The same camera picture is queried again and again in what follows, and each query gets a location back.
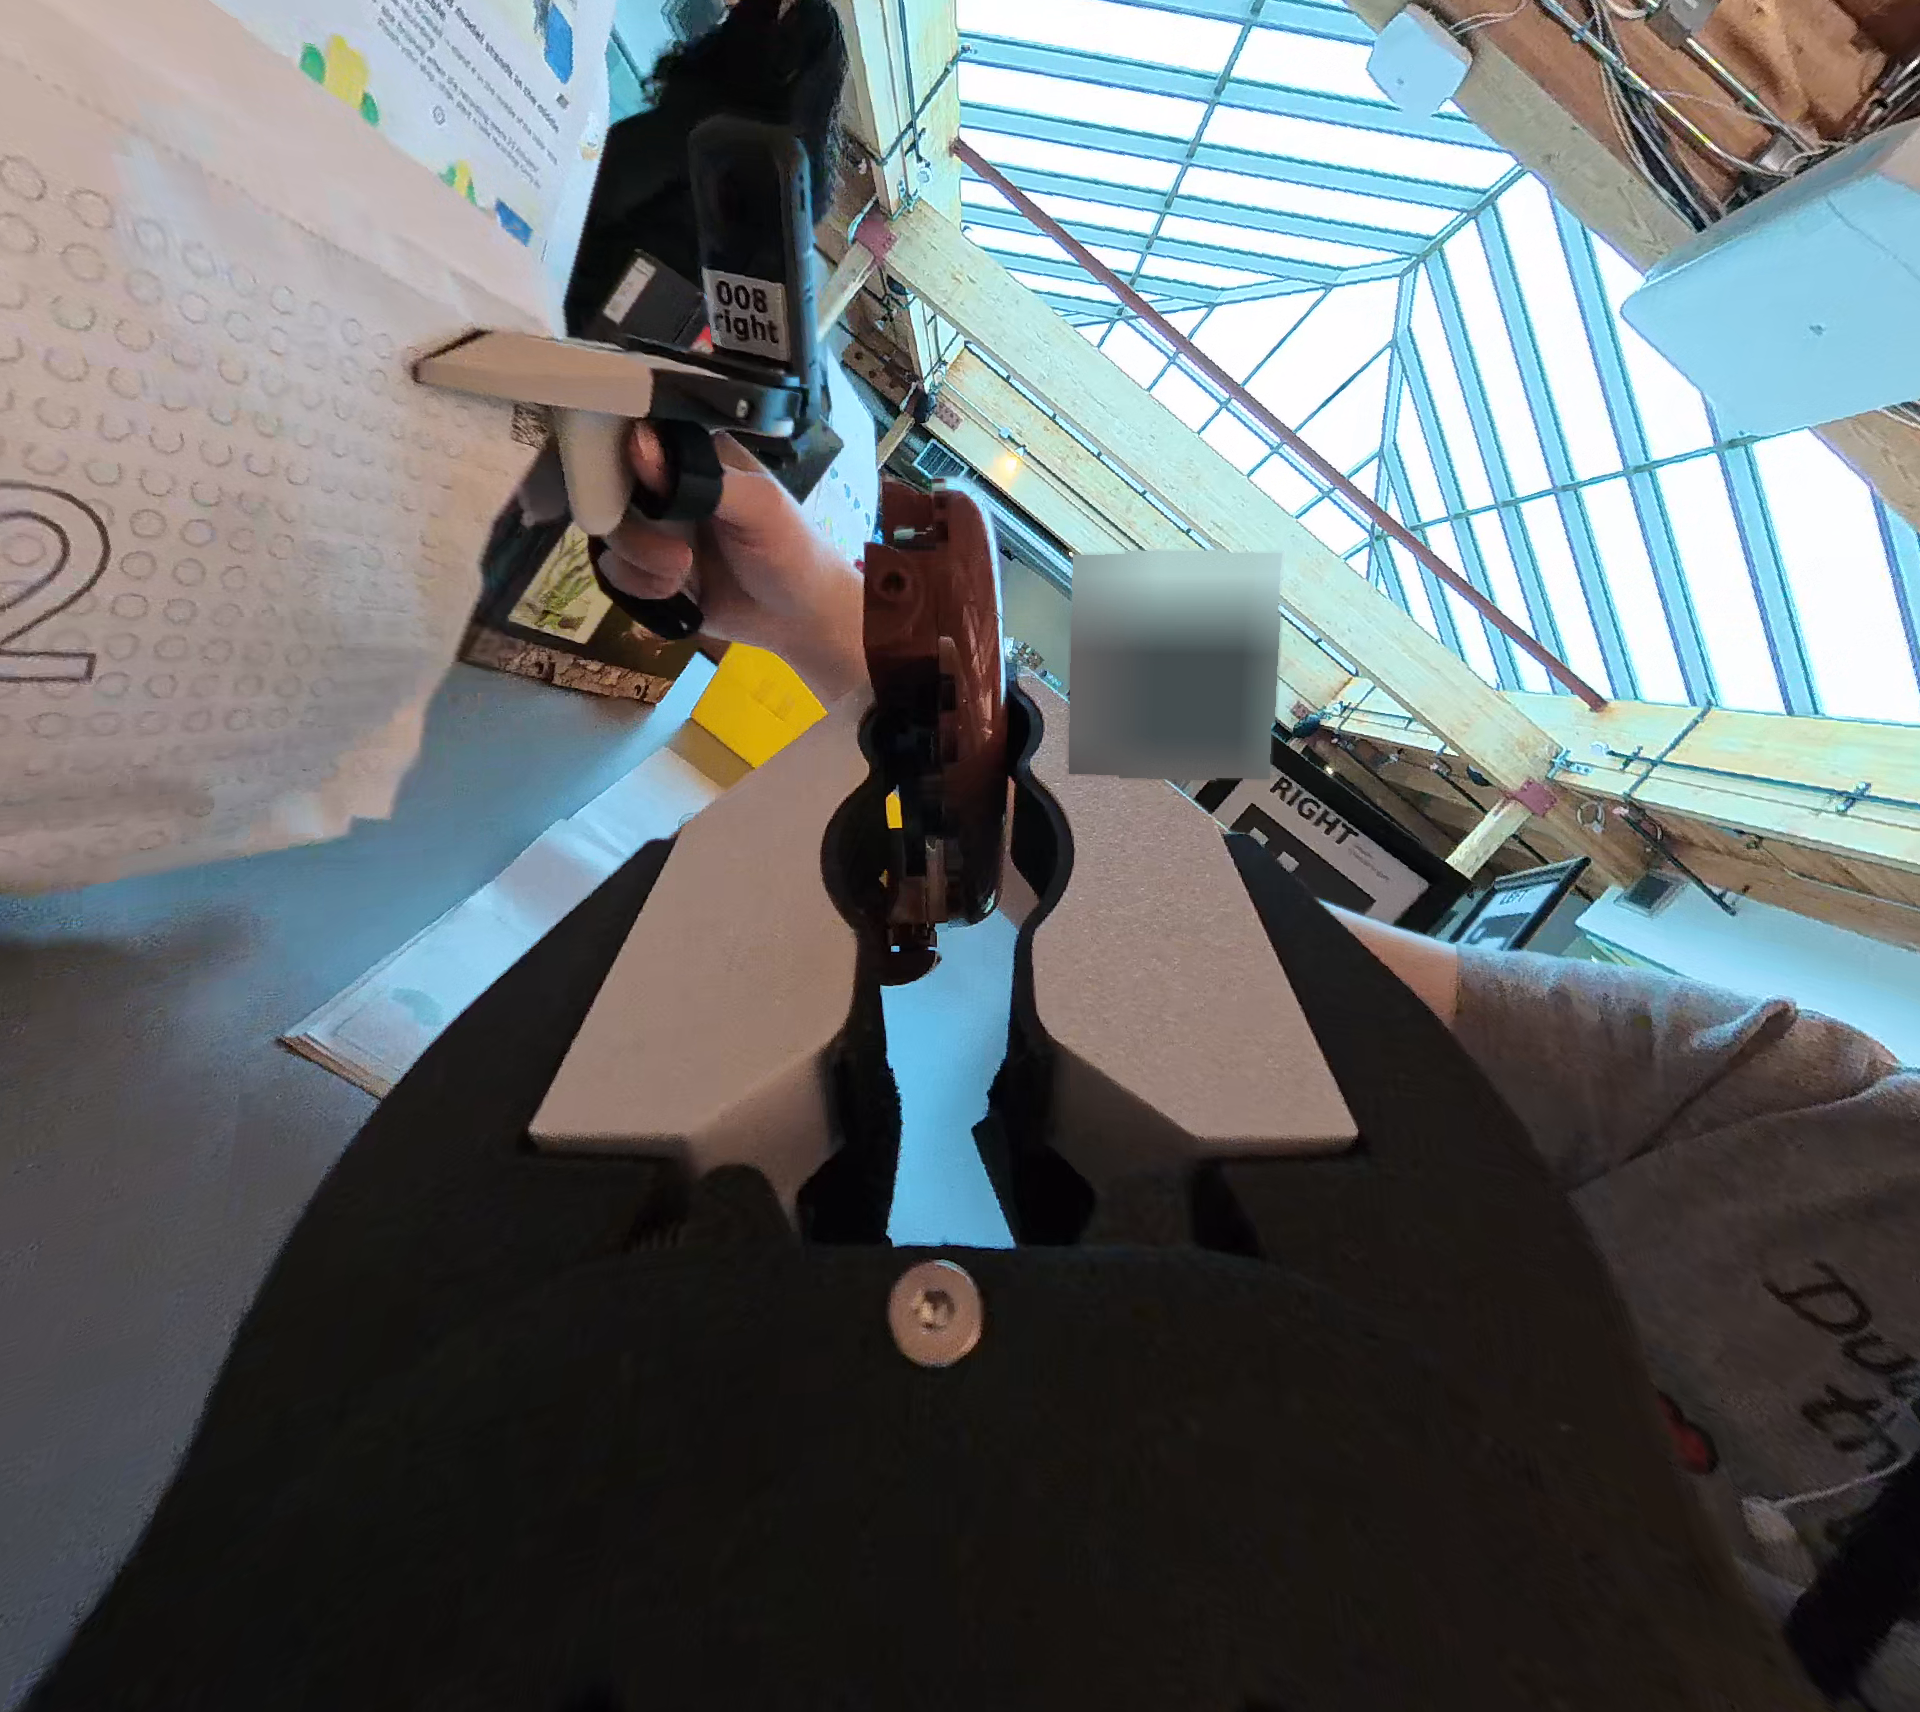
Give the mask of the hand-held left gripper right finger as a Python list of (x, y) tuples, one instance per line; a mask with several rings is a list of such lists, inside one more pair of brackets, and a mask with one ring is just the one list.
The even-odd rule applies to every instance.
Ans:
[(1070, 711), (1007, 694), (1016, 930), (979, 1157), (1019, 1245), (1146, 1175), (1343, 1156), (1358, 1126), (1224, 827), (1176, 785), (1072, 771)]

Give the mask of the small white ceiling box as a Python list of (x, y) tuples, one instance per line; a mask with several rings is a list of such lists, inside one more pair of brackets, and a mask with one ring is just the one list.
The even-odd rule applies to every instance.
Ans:
[(1363, 70), (1397, 111), (1430, 118), (1455, 103), (1473, 61), (1464, 34), (1432, 9), (1409, 1), (1377, 28)]

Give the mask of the open instruction booklet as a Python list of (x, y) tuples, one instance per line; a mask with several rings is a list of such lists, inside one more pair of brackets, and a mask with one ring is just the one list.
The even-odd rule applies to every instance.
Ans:
[(566, 814), (495, 878), (297, 1020), (279, 1045), (384, 1097), (422, 1054), (646, 844), (674, 835), (735, 785), (747, 762), (681, 724), (585, 805)]

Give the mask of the large white ceiling box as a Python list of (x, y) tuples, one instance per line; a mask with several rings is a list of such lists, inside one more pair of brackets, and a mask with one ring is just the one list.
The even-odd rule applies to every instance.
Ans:
[(1916, 121), (1726, 213), (1652, 266), (1622, 317), (1734, 429), (1812, 429), (1914, 403)]

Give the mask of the grey desk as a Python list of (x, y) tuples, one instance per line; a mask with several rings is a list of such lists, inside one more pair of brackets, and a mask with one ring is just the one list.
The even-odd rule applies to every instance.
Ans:
[(665, 870), (793, 774), (684, 748), (622, 864), (372, 1106), (267, 1030), (588, 782), (459, 672), (424, 801), (4, 907), (4, 1691), (22, 1707), (1012, 1707), (1003, 1547), (884, 1331), (884, 1220), (529, 1139)]

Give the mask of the black toy set box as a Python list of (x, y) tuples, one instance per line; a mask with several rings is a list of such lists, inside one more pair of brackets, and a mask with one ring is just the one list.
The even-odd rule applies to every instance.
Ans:
[(657, 704), (698, 655), (625, 616), (577, 525), (529, 524), (516, 499), (495, 518), (458, 661), (561, 692)]

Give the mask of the yellow plastic bin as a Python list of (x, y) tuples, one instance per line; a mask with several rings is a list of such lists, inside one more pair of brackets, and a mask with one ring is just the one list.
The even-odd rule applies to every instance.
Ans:
[(731, 759), (759, 770), (827, 715), (827, 705), (777, 654), (730, 644), (688, 722)]

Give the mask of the person's grey sweatshirt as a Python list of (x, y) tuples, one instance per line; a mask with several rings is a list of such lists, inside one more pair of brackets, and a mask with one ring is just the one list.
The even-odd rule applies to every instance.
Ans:
[(1746, 1096), (1573, 1192), (1692, 1491), (1817, 1691), (1916, 1707), (1916, 1074)]

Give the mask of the red metal rod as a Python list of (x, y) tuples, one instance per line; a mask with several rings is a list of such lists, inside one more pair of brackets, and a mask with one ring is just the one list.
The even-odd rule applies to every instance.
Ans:
[(1438, 579), (1447, 591), (1467, 604), (1477, 617), (1507, 640), (1518, 651), (1535, 661), (1556, 683), (1578, 697), (1588, 709), (1602, 711), (1612, 699), (1580, 675), (1551, 646), (1535, 637), (1518, 619), (1498, 606), (1466, 573), (1454, 569), (1447, 560), (1432, 550), (1409, 525), (1397, 519), (1380, 499), (1361, 489), (1356, 480), (1343, 473), (1321, 452), (1315, 452), (1307, 440), (1265, 403), (1262, 403), (1241, 382), (1234, 377), (1216, 358), (1201, 350), (1189, 334), (1179, 329), (1167, 314), (1156, 308), (1134, 283), (1113, 272), (1074, 234), (1058, 223), (1039, 204), (1035, 204), (1019, 186), (1016, 186), (995, 164), (978, 153), (964, 137), (949, 145), (952, 155), (964, 164), (982, 184), (994, 188), (1013, 211), (1019, 213), (1044, 239), (1054, 244), (1076, 263), (1095, 285), (1111, 296), (1125, 314), (1142, 323), (1178, 362), (1189, 366), (1198, 375), (1210, 382), (1221, 397), (1240, 408), (1252, 421), (1265, 431), (1290, 458), (1300, 460), (1307, 473), (1315, 476), (1332, 495), (1343, 499), (1356, 518), (1370, 524), (1380, 536), (1403, 547), (1403, 552)]

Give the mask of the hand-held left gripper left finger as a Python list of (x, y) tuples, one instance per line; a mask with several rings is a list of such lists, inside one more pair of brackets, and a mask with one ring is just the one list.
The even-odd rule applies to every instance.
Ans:
[(878, 986), (827, 884), (872, 692), (681, 821), (558, 1063), (542, 1152), (752, 1167), (800, 1229), (882, 1243), (899, 1157)]

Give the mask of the white numbered paper bag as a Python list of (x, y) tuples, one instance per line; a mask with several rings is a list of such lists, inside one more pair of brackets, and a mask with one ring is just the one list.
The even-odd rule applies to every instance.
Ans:
[(209, 0), (2, 0), (4, 894), (388, 817), (529, 462), (536, 254)]

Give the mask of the black framed marker sign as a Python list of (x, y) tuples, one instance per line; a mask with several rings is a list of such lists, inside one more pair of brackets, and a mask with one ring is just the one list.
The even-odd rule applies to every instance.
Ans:
[(1452, 930), (1462, 950), (1522, 951), (1548, 927), (1590, 870), (1588, 857), (1504, 871), (1482, 886)]
[(1199, 779), (1192, 800), (1246, 835), (1328, 907), (1436, 931), (1470, 880), (1346, 779), (1298, 758), (1255, 777)]

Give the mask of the brown brick bowl model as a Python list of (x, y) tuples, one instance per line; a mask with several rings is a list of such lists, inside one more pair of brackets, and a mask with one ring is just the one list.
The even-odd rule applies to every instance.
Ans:
[(923, 979), (939, 930), (995, 909), (1010, 816), (1010, 714), (989, 507), (958, 483), (886, 476), (865, 547), (872, 750), (897, 805), (882, 871), (886, 986)]

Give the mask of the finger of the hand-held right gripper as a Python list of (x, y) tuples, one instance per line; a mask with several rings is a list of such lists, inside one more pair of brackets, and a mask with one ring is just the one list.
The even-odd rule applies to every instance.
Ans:
[(653, 414), (656, 370), (636, 352), (537, 331), (469, 331), (412, 362), (424, 388), (501, 403), (595, 411), (619, 419)]

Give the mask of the person's right hand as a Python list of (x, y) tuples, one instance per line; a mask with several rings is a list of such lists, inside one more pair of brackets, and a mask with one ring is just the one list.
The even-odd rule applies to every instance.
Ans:
[(831, 708), (868, 675), (862, 571), (731, 433), (720, 431), (714, 452), (716, 509), (692, 524), (628, 511), (605, 538), (601, 571), (637, 600), (689, 596), (708, 637), (777, 655)]

